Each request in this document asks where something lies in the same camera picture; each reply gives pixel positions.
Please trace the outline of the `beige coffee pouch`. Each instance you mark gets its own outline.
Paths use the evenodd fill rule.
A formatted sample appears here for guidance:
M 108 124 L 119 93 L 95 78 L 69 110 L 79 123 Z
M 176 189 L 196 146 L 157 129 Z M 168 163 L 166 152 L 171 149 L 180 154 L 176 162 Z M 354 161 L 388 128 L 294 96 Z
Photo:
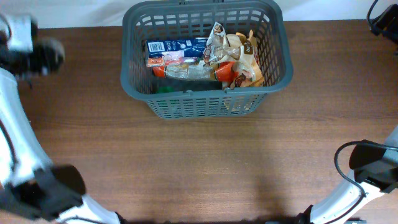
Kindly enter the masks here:
M 221 60 L 231 65 L 232 77 L 228 78 L 228 87 L 243 88 L 255 86 L 259 80 L 263 80 L 259 68 L 259 52 L 257 39 L 250 30 L 249 37 L 242 33 L 227 34 L 226 56 Z

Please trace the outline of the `blue tissue pack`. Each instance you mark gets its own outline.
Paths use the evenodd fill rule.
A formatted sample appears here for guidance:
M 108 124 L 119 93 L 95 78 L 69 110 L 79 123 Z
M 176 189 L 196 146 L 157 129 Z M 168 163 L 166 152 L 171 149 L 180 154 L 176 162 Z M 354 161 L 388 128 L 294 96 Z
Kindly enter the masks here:
M 206 37 L 147 40 L 146 65 L 162 67 L 169 64 L 195 63 L 202 58 L 207 40 Z

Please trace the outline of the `orange spaghetti pack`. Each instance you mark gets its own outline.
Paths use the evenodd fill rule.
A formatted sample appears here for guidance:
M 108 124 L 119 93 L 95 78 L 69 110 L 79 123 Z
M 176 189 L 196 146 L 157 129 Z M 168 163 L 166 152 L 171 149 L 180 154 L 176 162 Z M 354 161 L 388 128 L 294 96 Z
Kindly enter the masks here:
M 234 68 L 234 62 L 223 62 L 212 66 L 198 64 L 170 64 L 168 66 L 153 67 L 155 76 L 189 81 L 217 81 L 232 82 L 239 74 Z

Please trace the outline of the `beige brown snack pouch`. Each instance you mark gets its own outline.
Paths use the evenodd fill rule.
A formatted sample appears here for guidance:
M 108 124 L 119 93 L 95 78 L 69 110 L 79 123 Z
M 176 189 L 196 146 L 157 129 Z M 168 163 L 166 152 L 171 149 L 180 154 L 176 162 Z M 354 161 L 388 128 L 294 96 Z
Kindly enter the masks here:
M 249 39 L 240 34 L 227 34 L 224 27 L 215 22 L 203 52 L 206 67 L 223 62 L 240 62 L 251 66 L 255 61 L 254 47 Z

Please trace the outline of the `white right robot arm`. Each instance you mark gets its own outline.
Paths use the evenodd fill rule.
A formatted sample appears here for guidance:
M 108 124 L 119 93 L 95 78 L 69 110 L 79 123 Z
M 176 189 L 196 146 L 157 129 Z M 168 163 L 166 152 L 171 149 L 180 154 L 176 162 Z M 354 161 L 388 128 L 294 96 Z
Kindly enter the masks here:
M 351 146 L 349 172 L 345 174 L 338 158 Z M 294 223 L 351 223 L 350 218 L 367 203 L 397 189 L 397 128 L 383 144 L 363 139 L 341 145 L 333 161 L 343 181 L 321 202 L 299 213 Z

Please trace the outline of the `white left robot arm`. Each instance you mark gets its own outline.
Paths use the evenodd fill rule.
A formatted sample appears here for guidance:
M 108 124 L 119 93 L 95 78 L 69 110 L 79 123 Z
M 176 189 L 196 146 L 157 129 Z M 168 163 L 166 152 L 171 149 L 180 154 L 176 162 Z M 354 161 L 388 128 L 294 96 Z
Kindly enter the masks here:
M 87 192 L 71 165 L 55 166 L 39 144 L 19 98 L 16 76 L 1 70 L 1 210 L 29 220 L 125 223 Z

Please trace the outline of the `grey plastic basket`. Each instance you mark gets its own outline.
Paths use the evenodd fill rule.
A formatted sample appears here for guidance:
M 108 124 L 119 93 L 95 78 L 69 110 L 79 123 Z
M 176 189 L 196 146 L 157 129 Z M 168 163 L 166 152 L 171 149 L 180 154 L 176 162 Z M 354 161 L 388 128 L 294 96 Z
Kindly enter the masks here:
M 158 78 L 147 67 L 147 40 L 208 37 L 215 22 L 229 34 L 254 32 L 264 77 L 258 87 L 230 90 L 215 82 Z M 292 77 L 283 15 L 274 1 L 146 1 L 133 5 L 123 17 L 121 86 L 163 119 L 243 116 L 268 94 L 285 88 Z M 161 86 L 175 91 L 157 94 Z

